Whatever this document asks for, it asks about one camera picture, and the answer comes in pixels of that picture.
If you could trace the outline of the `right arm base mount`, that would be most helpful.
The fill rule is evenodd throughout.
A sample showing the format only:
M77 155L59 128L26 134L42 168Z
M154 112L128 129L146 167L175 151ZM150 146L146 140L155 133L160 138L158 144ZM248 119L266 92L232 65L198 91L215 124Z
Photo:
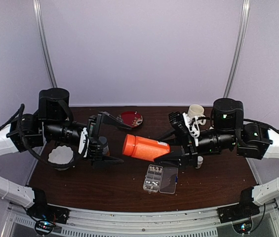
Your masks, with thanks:
M248 235L254 230L252 217L260 213L260 207L253 202L241 201L237 204L217 208L220 223L231 223L234 231Z

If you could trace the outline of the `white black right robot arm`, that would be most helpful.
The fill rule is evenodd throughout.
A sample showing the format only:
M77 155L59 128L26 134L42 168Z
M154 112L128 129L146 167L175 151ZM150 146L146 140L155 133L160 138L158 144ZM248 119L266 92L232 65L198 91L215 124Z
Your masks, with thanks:
M196 167L199 156L218 155L236 150L244 158L279 159L279 130L267 123L244 118L243 103L231 98L214 101L209 117L187 113L170 113L172 130L161 138L181 152L155 158L157 164L178 168Z

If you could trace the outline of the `white pill bottle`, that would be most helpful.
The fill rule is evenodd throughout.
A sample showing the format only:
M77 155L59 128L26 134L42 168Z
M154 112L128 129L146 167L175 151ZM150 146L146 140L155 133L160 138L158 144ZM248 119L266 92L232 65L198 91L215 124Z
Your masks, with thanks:
M203 164L203 157L202 156L198 156L197 165L195 166L195 169L200 169L202 164Z

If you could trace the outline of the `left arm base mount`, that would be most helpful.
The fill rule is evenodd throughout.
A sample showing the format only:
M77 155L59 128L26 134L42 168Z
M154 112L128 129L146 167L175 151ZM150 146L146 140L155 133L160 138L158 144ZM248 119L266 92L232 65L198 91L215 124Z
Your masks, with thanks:
M24 210L34 221L35 232L42 237L51 234L57 224L66 224L70 214L69 209L50 205L44 199L35 199L34 204Z

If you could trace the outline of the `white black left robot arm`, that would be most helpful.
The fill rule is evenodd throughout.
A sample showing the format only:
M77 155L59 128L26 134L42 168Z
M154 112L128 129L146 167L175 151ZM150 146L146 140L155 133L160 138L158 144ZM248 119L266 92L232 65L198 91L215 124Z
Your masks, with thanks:
M0 156L28 151L38 161L54 168L68 169L82 159L120 164L123 160L103 153L99 140L101 124L118 128L132 127L108 112L91 116L87 124L74 120L69 108L70 93L63 88L39 92L39 106L34 114L25 114L21 104L17 112L0 126ZM17 185L0 177L0 197L33 210L41 219L52 215L45 192Z

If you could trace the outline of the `grey lid pill bottle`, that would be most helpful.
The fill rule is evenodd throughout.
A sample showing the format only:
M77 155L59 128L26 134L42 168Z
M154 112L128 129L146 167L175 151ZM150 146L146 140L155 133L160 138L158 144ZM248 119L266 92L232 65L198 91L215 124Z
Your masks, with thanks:
M103 155L109 156L110 155L110 150L109 150L109 145L108 145L108 140L104 136L99 137L99 141L101 143L101 146L103 148Z

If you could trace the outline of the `orange pill bottle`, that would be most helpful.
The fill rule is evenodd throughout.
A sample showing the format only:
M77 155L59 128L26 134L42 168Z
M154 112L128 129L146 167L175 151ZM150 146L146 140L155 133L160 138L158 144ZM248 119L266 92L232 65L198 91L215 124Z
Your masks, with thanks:
M170 145L165 142L131 134L126 135L122 148L122 154L124 156L150 162L154 162L156 158L169 154L170 152Z

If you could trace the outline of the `clear plastic pill organizer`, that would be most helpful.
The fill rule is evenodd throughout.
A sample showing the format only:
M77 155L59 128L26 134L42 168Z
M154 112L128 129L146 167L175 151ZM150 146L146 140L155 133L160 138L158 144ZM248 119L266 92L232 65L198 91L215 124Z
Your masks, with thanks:
M149 167L156 166L162 168L162 173L150 172ZM147 185L146 180L159 182L158 186ZM175 194L176 186L178 183L178 168L176 167L162 167L159 165L150 164L147 168L145 175L143 190L148 193L161 193L161 194ZM152 190L147 190L147 186L153 186Z

